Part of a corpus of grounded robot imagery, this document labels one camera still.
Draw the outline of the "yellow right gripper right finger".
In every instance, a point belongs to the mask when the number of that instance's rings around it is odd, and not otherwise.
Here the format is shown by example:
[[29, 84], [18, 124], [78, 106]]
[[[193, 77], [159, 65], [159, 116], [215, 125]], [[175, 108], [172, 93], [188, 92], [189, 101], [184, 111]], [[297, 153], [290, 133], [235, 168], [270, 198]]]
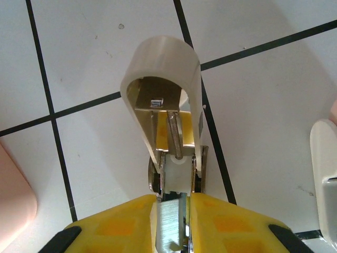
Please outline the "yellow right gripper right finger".
[[279, 220], [203, 193], [190, 197], [194, 253], [314, 253]]

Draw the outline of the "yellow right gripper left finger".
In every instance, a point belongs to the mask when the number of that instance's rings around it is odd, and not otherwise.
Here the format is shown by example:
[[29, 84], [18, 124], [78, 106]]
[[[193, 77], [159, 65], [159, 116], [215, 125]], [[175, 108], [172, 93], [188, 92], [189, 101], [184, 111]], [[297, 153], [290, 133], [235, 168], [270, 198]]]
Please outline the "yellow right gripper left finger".
[[155, 253], [156, 196], [148, 194], [71, 223], [46, 253]]

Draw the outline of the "grey staple strip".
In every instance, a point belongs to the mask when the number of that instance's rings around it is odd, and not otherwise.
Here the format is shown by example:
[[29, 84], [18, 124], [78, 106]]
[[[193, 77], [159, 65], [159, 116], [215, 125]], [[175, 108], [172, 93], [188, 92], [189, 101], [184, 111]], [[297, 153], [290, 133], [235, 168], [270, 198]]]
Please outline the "grey staple strip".
[[181, 253], [186, 238], [186, 196], [157, 204], [155, 249], [158, 253]]

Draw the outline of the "pink plastic tray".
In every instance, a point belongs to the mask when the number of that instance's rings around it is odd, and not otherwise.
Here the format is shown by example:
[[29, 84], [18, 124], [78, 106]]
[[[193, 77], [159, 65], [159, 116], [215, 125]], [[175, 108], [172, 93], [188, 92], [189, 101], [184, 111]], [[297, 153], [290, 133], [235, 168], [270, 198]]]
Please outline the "pink plastic tray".
[[0, 144], [0, 244], [12, 242], [36, 213], [35, 193]]

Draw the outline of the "cream stapler with metal magazine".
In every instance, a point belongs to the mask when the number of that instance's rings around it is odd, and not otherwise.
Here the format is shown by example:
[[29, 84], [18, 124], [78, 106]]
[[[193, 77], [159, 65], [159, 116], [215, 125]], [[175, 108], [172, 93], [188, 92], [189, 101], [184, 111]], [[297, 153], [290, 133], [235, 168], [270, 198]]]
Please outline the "cream stapler with metal magazine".
[[155, 36], [136, 49], [121, 96], [150, 155], [148, 187], [157, 204], [186, 196], [186, 238], [193, 253], [190, 197], [204, 193], [208, 146], [203, 144], [200, 60], [186, 42]]

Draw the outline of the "white and pink plastic piece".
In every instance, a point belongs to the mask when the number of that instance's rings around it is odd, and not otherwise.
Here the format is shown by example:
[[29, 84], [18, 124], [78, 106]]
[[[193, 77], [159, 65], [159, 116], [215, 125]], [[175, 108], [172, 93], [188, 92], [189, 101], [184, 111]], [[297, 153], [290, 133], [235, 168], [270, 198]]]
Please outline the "white and pink plastic piece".
[[337, 100], [329, 117], [314, 123], [310, 149], [320, 230], [337, 250]]

